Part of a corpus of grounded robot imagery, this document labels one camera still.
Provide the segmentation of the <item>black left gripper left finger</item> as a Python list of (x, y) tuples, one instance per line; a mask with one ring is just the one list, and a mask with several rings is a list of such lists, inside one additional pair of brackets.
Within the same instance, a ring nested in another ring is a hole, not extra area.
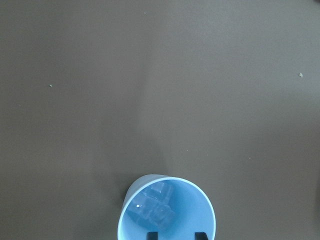
[(146, 240), (158, 240), (158, 232), (148, 232)]

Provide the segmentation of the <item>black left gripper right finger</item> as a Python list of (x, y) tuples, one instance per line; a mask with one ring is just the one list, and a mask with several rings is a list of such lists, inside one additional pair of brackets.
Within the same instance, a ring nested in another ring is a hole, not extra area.
[(208, 240), (208, 236), (205, 232), (195, 232), (194, 240)]

